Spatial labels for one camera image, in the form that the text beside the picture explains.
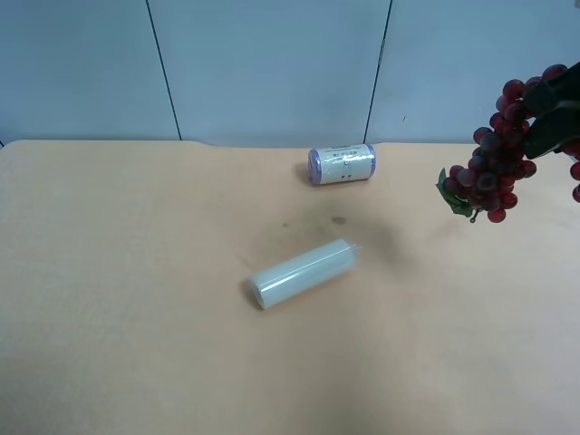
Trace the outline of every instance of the purple lid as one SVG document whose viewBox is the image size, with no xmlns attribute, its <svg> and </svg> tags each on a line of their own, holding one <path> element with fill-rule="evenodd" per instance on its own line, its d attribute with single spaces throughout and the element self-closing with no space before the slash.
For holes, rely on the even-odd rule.
<svg viewBox="0 0 580 435">
<path fill-rule="evenodd" d="M 323 166 L 317 150 L 308 152 L 308 175 L 312 184 L 320 184 L 323 179 Z"/>
<path fill-rule="evenodd" d="M 369 175 L 370 178 L 372 177 L 372 174 L 374 174 L 374 171 L 377 169 L 377 153 L 374 150 L 373 145 L 371 145 L 370 143 L 367 143 L 366 146 L 369 147 L 369 152 L 372 155 L 371 175 Z"/>
</svg>

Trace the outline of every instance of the table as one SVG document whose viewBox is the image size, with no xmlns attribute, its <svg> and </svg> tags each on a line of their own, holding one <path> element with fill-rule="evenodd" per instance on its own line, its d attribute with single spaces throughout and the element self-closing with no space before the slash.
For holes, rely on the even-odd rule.
<svg viewBox="0 0 580 435">
<path fill-rule="evenodd" d="M 570 434 L 580 205 L 566 156 L 471 225 L 461 144 L 306 150 L 19 141 L 0 151 L 0 427 L 67 434 Z M 344 237 L 357 268 L 261 311 L 255 272 Z"/>
</svg>

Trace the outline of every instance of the grapes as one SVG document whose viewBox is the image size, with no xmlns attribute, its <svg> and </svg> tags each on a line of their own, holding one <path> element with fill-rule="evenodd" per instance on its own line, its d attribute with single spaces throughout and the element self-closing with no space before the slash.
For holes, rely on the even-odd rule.
<svg viewBox="0 0 580 435">
<path fill-rule="evenodd" d="M 577 161 L 572 168 L 570 168 L 570 175 L 573 179 L 580 181 L 580 161 Z"/>
<path fill-rule="evenodd" d="M 526 90 L 524 95 L 528 95 L 532 90 L 542 82 L 541 77 L 532 77 L 526 82 Z"/>
<path fill-rule="evenodd" d="M 504 117 L 501 116 L 501 113 L 499 113 L 498 111 L 496 111 L 493 115 L 491 115 L 491 118 L 489 118 L 489 125 L 496 130 L 498 128 L 498 125 L 501 124 L 501 122 L 504 120 Z"/>
<path fill-rule="evenodd" d="M 506 120 L 515 124 L 521 124 L 527 116 L 526 106 L 522 101 L 512 102 L 504 112 Z"/>
<path fill-rule="evenodd" d="M 481 138 L 483 138 L 488 133 L 491 133 L 491 130 L 488 127 L 479 127 L 473 132 L 473 140 L 476 143 L 480 143 Z"/>
<path fill-rule="evenodd" d="M 542 74 L 542 79 L 544 80 L 553 79 L 554 77 L 557 77 L 558 75 L 565 73 L 566 70 L 567 70 L 566 66 L 562 64 L 548 66 L 544 71 L 544 73 Z"/>
<path fill-rule="evenodd" d="M 479 198 L 479 197 L 476 197 L 476 196 L 469 197 L 469 204 L 471 204 L 471 206 L 473 208 L 481 208 L 481 207 L 483 207 L 482 198 Z"/>
<path fill-rule="evenodd" d="M 471 169 L 462 169 L 457 174 L 457 181 L 464 188 L 470 188 L 475 183 L 475 172 Z"/>
<path fill-rule="evenodd" d="M 509 101 L 514 101 L 524 94 L 526 85 L 521 80 L 510 80 L 504 86 L 504 95 Z"/>
<path fill-rule="evenodd" d="M 496 100 L 496 109 L 498 109 L 499 113 L 502 113 L 508 108 L 509 100 L 502 95 Z"/>
<path fill-rule="evenodd" d="M 502 187 L 502 188 L 499 190 L 499 193 L 501 193 L 501 194 L 504 194 L 504 195 L 505 195 L 506 193 L 511 193 L 511 192 L 513 192 L 513 191 L 514 191 L 514 187 L 513 187 L 513 186 L 506 186 L 506 187 Z"/>
<path fill-rule="evenodd" d="M 449 178 L 450 179 L 457 179 L 457 174 L 459 174 L 459 171 L 462 169 L 463 169 L 463 167 L 461 165 L 453 165 L 449 169 Z"/>
<path fill-rule="evenodd" d="M 562 148 L 568 156 L 580 157 L 580 141 L 573 141 Z"/>
<path fill-rule="evenodd" d="M 506 210 L 504 210 L 503 208 L 488 212 L 488 219 L 494 224 L 502 222 L 505 218 L 506 218 Z"/>
<path fill-rule="evenodd" d="M 483 205 L 483 209 L 486 211 L 495 211 L 501 208 L 501 199 L 493 198 Z"/>
<path fill-rule="evenodd" d="M 443 181 L 443 189 L 451 195 L 459 195 L 461 193 L 461 186 L 459 183 L 450 178 L 446 178 Z"/>
<path fill-rule="evenodd" d="M 442 187 L 452 195 L 466 198 L 471 205 L 468 210 L 476 209 L 471 222 L 475 222 L 482 209 L 488 212 L 491 222 L 502 222 L 506 219 L 506 210 L 517 206 L 516 181 L 530 178 L 537 172 L 536 163 L 524 159 L 530 123 L 537 115 L 524 104 L 525 97 L 537 86 L 549 91 L 543 81 L 551 81 L 566 71 L 564 65 L 557 64 L 547 68 L 542 77 L 532 77 L 526 83 L 516 79 L 507 82 L 496 100 L 498 111 L 489 118 L 491 129 L 480 127 L 473 133 L 478 146 L 473 150 L 467 167 L 455 165 L 449 170 L 449 178 L 444 180 Z M 571 142 L 560 145 L 556 151 L 580 159 L 580 140 Z M 570 175 L 580 181 L 580 162 L 572 165 Z M 449 197 L 443 196 L 455 213 L 466 211 L 457 209 L 459 203 L 454 204 Z M 574 189 L 573 197 L 580 203 L 580 185 Z"/>
<path fill-rule="evenodd" d="M 526 165 L 523 161 L 519 161 L 514 163 L 510 167 L 510 172 L 513 175 L 514 179 L 524 179 L 526 177 Z"/>
<path fill-rule="evenodd" d="M 481 138 L 481 142 L 479 146 L 484 151 L 495 151 L 501 145 L 501 139 L 496 133 L 489 132 L 483 138 Z"/>
<path fill-rule="evenodd" d="M 489 192 L 498 186 L 498 177 L 491 172 L 483 173 L 478 178 L 477 187 L 482 192 Z"/>
<path fill-rule="evenodd" d="M 536 163 L 531 160 L 526 160 L 523 162 L 524 171 L 526 172 L 526 178 L 529 179 L 532 175 L 537 172 Z"/>
<path fill-rule="evenodd" d="M 501 207 L 509 210 L 517 205 L 517 196 L 513 193 L 507 193 L 501 197 Z"/>
<path fill-rule="evenodd" d="M 476 156 L 472 157 L 468 162 L 468 168 L 474 170 L 476 172 L 481 172 L 483 169 L 486 168 L 488 162 L 486 161 L 485 157 Z"/>
<path fill-rule="evenodd" d="M 516 184 L 516 178 L 510 177 L 509 175 L 504 175 L 503 177 L 499 178 L 499 184 L 502 188 L 509 188 Z"/>
<path fill-rule="evenodd" d="M 506 175 L 508 173 L 508 165 L 498 159 L 489 161 L 489 170 L 496 175 Z"/>
<path fill-rule="evenodd" d="M 524 131 L 521 129 L 504 131 L 503 138 L 509 148 L 515 148 L 524 140 Z"/>
</svg>

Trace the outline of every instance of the wall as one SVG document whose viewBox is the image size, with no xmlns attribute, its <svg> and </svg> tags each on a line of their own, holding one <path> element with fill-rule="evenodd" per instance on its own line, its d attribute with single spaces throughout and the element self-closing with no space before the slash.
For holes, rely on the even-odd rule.
<svg viewBox="0 0 580 435">
<path fill-rule="evenodd" d="M 471 141 L 510 79 L 580 61 L 573 0 L 394 0 L 367 140 Z"/>
<path fill-rule="evenodd" d="M 0 0 L 0 140 L 177 139 L 141 0 Z"/>
<path fill-rule="evenodd" d="M 580 60 L 572 0 L 394 0 L 369 119 L 389 5 L 0 0 L 0 140 L 466 141 L 505 81 Z"/>
</svg>

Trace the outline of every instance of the grape leaf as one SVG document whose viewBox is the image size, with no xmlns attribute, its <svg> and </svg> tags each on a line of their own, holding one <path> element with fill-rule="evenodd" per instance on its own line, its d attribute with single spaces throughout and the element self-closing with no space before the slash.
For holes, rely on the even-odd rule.
<svg viewBox="0 0 580 435">
<path fill-rule="evenodd" d="M 445 181 L 446 178 L 447 175 L 445 174 L 445 169 L 442 169 L 439 174 L 439 182 L 436 184 L 439 193 L 441 194 L 443 199 L 445 199 L 445 202 L 449 204 L 453 213 L 455 213 L 456 215 L 465 216 L 466 218 L 470 218 L 471 215 L 473 214 L 473 207 L 471 206 L 471 204 L 469 204 L 469 201 L 467 201 L 466 199 L 461 199 L 456 197 L 455 195 L 450 195 L 445 191 L 445 189 L 443 188 L 443 181 Z"/>
</svg>

